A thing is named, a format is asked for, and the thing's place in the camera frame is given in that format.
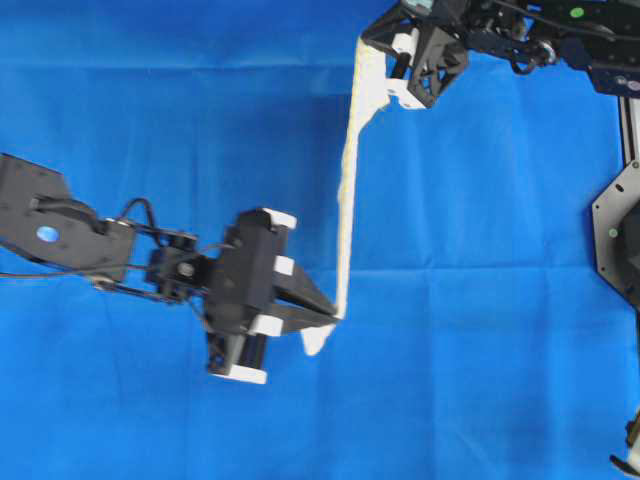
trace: blue cloth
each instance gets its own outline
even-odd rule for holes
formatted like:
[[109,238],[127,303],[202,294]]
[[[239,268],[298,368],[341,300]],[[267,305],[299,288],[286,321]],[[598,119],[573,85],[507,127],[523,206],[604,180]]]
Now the blue cloth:
[[[333,294],[353,52],[390,3],[5,0],[0,150],[102,216],[146,196],[205,243],[239,211],[290,211],[291,255]],[[615,99],[565,66],[473,56],[433,110],[380,113],[348,319],[316,358],[272,341],[264,387],[205,374],[186,307],[2,281],[0,474],[611,478],[635,327],[593,271],[589,205],[619,142]],[[7,252],[0,270],[42,271]]]

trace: black wire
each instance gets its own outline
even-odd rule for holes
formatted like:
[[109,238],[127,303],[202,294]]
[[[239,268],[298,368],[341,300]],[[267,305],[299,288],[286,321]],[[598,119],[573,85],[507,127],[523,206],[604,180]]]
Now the black wire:
[[590,35],[594,37],[601,37],[601,38],[606,38],[607,40],[621,40],[624,42],[640,42],[640,37],[636,37],[633,35],[618,35],[615,33],[599,32],[597,30],[592,30],[588,28],[572,27],[571,25],[566,25],[561,22],[556,22],[555,20],[550,20],[544,17],[543,15],[538,15],[537,13],[531,12],[526,8],[520,8],[517,5],[513,5],[504,0],[491,0],[491,1],[505,8],[513,10],[514,12],[518,12],[525,17],[531,18],[532,20],[537,20],[540,23],[546,23],[547,25],[550,25],[554,28],[558,28],[560,30],[565,30],[567,32],[576,33],[578,35]]
[[40,278],[56,278],[64,277],[67,275],[87,275],[98,272],[109,272],[112,270],[121,270],[126,268],[127,270],[147,270],[148,267],[142,265],[105,265],[104,267],[92,267],[92,268],[76,268],[73,270],[65,270],[63,272],[50,272],[50,273],[0,273],[0,278],[13,278],[16,280],[29,280]]
[[70,209],[75,210],[76,212],[80,212],[86,215],[87,220],[91,224],[91,228],[94,232],[103,233],[104,226],[102,222],[98,219],[98,214],[96,211],[90,206],[79,202],[77,200],[73,200],[71,198],[56,198],[56,199],[42,199],[38,200],[35,206],[33,207],[36,211],[47,212],[61,210],[61,209]]
[[[205,245],[197,252],[189,252],[184,255],[179,255],[178,257],[172,260],[172,264],[178,264],[180,262],[187,262],[192,260],[199,255],[202,255],[209,250],[213,250],[214,248],[235,248],[232,245],[227,243],[211,243],[209,245]],[[144,272],[155,272],[161,268],[160,265],[155,267],[145,267],[142,265],[131,265],[131,264],[122,264],[122,265],[105,265],[103,267],[90,267],[90,268],[76,268],[72,270],[65,270],[62,272],[49,272],[49,273],[5,273],[0,272],[0,278],[11,278],[15,280],[32,280],[32,279],[46,279],[46,278],[56,278],[56,277],[64,277],[68,275],[88,275],[91,273],[101,273],[101,272],[109,272],[113,270],[140,270]]]
[[204,329],[209,333],[215,333],[215,331],[211,328],[211,326],[207,322],[207,319],[205,318],[205,316],[202,313],[200,313],[200,311],[197,309],[197,307],[194,305],[193,301],[190,298],[187,299],[187,303],[191,307],[191,310],[193,311],[193,314],[202,323],[202,326],[204,327]]
[[156,242],[156,245],[158,245],[158,247],[163,247],[164,245],[162,245],[162,242],[160,242],[160,235],[157,232],[158,227],[156,227],[156,219],[153,215],[153,207],[151,206],[151,202],[149,202],[149,200],[147,200],[146,198],[138,197],[134,198],[133,200],[129,200],[129,202],[127,202],[127,204],[122,209],[122,213],[118,216],[118,218],[116,218],[116,221],[125,219],[131,209],[137,204],[140,204],[144,207],[144,210],[147,214],[147,225],[149,226],[149,228],[151,230],[156,230],[156,232],[153,232],[151,234],[153,240]]

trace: white towel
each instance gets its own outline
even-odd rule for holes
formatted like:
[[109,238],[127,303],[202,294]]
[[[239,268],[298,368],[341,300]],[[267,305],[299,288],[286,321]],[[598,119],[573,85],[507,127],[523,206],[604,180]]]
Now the white towel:
[[[360,132],[373,119],[378,110],[389,105],[386,76],[386,55],[365,45],[359,39],[356,48],[347,141],[342,154],[342,181],[338,191],[340,225],[338,229],[336,288],[338,313],[336,318],[340,320],[344,319],[347,313]],[[329,325],[303,330],[302,339],[307,355],[316,355],[322,350],[327,337],[334,328],[334,325]]]

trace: blue circle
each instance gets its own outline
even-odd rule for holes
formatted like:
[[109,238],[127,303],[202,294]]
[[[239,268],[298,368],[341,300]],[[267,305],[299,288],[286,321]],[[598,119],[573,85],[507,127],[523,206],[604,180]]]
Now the blue circle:
[[54,243],[58,241],[60,235],[58,231],[53,227],[42,226],[36,232],[36,235],[40,240],[47,243]]

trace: robotic arm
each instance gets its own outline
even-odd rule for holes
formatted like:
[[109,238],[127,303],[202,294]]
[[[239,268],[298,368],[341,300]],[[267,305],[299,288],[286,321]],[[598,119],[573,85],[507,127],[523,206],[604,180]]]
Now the robotic arm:
[[640,9],[624,1],[401,0],[362,40],[395,58],[389,93],[405,108],[431,108],[469,50],[507,60],[518,75],[562,59],[598,92],[640,98],[636,35]]
[[[146,207],[148,225],[126,218],[137,203]],[[129,202],[117,219],[100,219],[72,198],[62,175],[10,155],[0,155],[0,245],[32,262],[57,268],[36,275],[84,275],[92,285],[164,302],[188,302],[202,321],[209,346],[209,373],[265,383],[262,369],[268,337],[334,324],[335,308],[293,259],[287,257],[290,215],[269,209],[242,213],[224,243],[197,247],[197,237],[159,229],[145,199]],[[147,266],[129,264],[138,235],[157,248]],[[221,249],[218,258],[205,252]],[[128,270],[146,272],[154,289],[124,285]],[[202,313],[193,299],[200,297]]]

